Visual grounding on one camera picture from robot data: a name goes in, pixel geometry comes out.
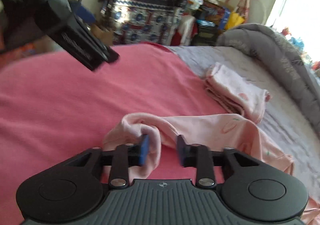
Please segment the pink strawberry print shirt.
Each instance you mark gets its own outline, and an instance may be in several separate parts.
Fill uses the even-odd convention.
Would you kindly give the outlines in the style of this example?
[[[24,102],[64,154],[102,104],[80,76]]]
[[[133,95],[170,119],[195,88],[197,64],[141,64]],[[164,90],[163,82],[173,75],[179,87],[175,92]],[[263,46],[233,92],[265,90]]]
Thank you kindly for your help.
[[[131,167],[130,180],[177,179],[191,175],[190,169],[183,170],[178,164],[175,151],[178,135],[183,135],[187,144],[201,144],[212,151],[236,148],[290,175],[295,168],[292,156],[284,153],[252,121],[237,114],[171,117],[127,114],[105,136],[103,149],[109,151],[121,144],[136,143],[143,134],[150,138],[146,164]]]

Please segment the pink strawberry pants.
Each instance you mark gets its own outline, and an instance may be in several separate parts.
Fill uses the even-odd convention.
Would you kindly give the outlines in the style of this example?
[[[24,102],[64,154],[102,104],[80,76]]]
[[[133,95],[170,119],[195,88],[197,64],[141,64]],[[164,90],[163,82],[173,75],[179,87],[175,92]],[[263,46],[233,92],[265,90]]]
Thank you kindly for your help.
[[[263,119],[266,103],[271,99],[268,90],[255,86],[221,63],[208,68],[204,90],[228,113],[241,115],[256,124]]]

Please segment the blue patterned storage bag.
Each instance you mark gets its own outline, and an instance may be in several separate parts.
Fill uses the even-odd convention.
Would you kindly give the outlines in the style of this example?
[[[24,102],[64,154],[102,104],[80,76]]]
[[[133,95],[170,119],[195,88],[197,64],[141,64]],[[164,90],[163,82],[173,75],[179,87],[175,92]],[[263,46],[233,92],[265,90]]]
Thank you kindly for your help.
[[[100,26],[113,31],[113,44],[153,42],[168,46],[187,0],[98,0]]]

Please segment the pink red towel blanket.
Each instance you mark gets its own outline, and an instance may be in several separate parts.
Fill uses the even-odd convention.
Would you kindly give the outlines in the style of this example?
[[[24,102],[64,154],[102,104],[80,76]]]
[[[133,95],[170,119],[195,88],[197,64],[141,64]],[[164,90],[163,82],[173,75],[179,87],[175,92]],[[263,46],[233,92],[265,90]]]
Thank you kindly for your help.
[[[90,71],[67,52],[22,59],[1,70],[1,224],[19,224],[18,186],[93,146],[129,113],[223,113],[202,80],[169,49],[117,46],[114,64]]]

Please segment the lilac butterfly bed sheet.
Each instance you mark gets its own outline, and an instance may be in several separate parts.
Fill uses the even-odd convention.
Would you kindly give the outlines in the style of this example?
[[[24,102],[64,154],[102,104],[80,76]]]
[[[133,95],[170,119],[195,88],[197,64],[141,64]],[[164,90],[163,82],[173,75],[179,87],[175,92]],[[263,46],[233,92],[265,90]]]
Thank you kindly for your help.
[[[219,62],[237,72],[272,98],[266,104],[260,128],[294,158],[294,175],[319,200],[319,138],[286,90],[268,73],[260,61],[232,47],[170,47],[199,77]]]

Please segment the grey quilted comforter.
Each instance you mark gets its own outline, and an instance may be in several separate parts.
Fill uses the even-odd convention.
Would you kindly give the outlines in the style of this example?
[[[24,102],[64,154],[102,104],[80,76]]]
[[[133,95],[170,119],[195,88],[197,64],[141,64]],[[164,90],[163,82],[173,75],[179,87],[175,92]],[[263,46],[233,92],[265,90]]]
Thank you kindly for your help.
[[[260,60],[319,135],[319,80],[283,35],[262,24],[242,24],[221,34],[216,46]]]

